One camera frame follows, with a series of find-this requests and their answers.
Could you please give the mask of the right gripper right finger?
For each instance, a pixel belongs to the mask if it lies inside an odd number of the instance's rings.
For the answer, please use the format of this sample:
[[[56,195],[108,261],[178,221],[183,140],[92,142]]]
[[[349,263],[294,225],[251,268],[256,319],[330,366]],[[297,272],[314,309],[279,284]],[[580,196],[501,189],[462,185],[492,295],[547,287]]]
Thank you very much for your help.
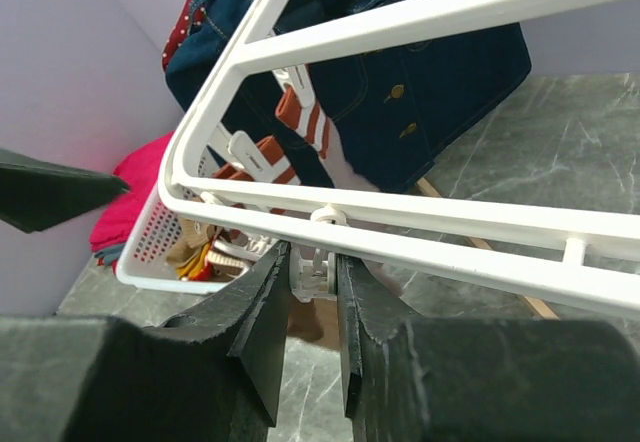
[[[336,259],[344,410],[358,441],[635,441],[639,358],[590,320],[426,317]]]

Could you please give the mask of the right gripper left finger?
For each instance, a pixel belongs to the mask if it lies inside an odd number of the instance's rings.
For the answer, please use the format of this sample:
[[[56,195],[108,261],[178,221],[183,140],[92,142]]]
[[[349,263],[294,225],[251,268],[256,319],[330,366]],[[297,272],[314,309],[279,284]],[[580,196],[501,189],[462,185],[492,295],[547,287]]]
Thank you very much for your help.
[[[263,441],[275,426],[290,247],[159,327],[1,321],[5,441]]]

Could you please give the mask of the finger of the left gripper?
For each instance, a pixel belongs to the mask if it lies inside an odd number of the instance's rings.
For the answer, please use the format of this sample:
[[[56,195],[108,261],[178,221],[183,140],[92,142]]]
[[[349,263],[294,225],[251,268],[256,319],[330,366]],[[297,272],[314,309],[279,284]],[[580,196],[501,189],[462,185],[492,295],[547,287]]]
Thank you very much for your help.
[[[23,233],[43,232],[129,190],[115,175],[1,151],[1,220]]]

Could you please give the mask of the tan stocking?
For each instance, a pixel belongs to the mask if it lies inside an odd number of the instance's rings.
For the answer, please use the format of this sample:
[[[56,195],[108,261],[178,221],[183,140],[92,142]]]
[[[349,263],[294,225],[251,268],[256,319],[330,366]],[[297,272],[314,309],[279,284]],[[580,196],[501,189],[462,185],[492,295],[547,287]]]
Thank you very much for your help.
[[[184,217],[178,218],[178,224],[181,234],[166,255],[166,262],[173,268],[183,267],[198,256],[204,245],[212,240],[217,230],[215,225]]]
[[[303,303],[290,297],[287,336],[298,338],[329,350],[340,349],[337,303],[313,299]]]

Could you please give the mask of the white plastic clip hanger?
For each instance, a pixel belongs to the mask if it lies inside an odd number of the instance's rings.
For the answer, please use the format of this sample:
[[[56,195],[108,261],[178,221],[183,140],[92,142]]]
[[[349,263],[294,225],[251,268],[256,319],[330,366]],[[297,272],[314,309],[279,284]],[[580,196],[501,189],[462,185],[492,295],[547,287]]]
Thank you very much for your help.
[[[508,97],[520,25],[617,0],[188,0],[160,166],[175,213],[635,318],[631,214],[419,198],[435,157]]]

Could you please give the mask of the beige striped-cuff sock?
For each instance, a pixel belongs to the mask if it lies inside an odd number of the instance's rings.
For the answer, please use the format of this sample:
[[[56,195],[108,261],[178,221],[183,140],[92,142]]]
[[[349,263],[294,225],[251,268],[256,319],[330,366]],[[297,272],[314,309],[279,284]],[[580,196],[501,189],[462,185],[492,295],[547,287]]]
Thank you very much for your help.
[[[240,132],[232,137],[230,150],[238,162],[221,167],[214,174],[216,179],[300,184],[293,166],[272,136],[253,144],[245,133]],[[245,273],[275,243],[272,237],[220,229],[211,243],[207,260],[222,269],[237,267]],[[303,303],[311,302],[316,296],[331,298],[330,285],[335,282],[335,277],[327,271],[334,268],[333,254],[326,254],[320,249],[295,247],[290,265],[292,293]]]
[[[313,148],[335,188],[379,192],[346,160],[340,134],[317,100],[304,107],[293,88],[288,87],[276,106],[275,116]]]

